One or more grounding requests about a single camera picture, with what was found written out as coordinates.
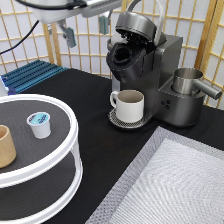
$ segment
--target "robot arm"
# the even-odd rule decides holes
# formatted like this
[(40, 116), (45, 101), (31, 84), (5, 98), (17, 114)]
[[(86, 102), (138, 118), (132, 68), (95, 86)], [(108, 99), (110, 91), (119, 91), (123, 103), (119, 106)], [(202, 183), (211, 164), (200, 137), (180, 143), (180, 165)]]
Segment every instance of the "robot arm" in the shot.
[(16, 0), (32, 7), (35, 17), (42, 23), (49, 24), (82, 14), (89, 18), (121, 6), (122, 0)]
[(74, 31), (65, 27), (65, 19), (82, 14), (89, 18), (104, 13), (99, 18), (100, 33), (108, 34), (112, 11), (121, 6), (122, 0), (15, 0), (33, 8), (35, 17), (45, 24), (57, 22), (70, 48), (76, 46)]

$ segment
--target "black countertop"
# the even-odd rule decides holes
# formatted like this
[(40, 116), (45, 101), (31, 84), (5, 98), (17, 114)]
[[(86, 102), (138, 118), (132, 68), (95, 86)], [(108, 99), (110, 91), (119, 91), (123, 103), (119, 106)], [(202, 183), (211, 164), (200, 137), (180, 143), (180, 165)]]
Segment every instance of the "black countertop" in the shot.
[(152, 119), (135, 132), (112, 126), (108, 112), (111, 80), (79, 70), (64, 71), (24, 91), (67, 103), (79, 123), (83, 179), (71, 202), (46, 224), (83, 224), (101, 203), (158, 126), (224, 150), (224, 111), (204, 106), (194, 127), (179, 129)]

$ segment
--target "coffee cup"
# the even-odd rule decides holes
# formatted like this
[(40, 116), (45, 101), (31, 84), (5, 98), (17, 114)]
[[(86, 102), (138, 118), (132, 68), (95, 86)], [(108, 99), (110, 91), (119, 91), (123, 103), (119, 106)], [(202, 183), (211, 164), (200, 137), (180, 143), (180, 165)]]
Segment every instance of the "coffee cup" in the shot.
[(136, 90), (114, 91), (110, 95), (111, 105), (116, 108), (116, 117), (125, 123), (140, 121), (144, 115), (144, 95)]
[(8, 127), (0, 125), (0, 168), (8, 166), (16, 158), (16, 150)]

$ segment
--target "white mug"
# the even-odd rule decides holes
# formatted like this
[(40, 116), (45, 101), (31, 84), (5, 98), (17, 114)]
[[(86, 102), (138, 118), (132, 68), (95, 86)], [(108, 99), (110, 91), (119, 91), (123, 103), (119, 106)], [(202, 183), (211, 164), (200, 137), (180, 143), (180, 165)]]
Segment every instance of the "white mug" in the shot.
[(114, 91), (110, 95), (110, 102), (116, 108), (116, 116), (120, 121), (134, 123), (143, 118), (144, 95), (136, 90)]

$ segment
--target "k-cup pod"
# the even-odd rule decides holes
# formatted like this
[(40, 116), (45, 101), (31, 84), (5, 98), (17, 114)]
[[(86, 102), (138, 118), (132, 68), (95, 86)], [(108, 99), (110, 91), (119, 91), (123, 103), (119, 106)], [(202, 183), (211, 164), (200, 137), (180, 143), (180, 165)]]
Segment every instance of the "k-cup pod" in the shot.
[(33, 134), (38, 139), (47, 138), (51, 134), (50, 115), (46, 112), (37, 112), (27, 118)]

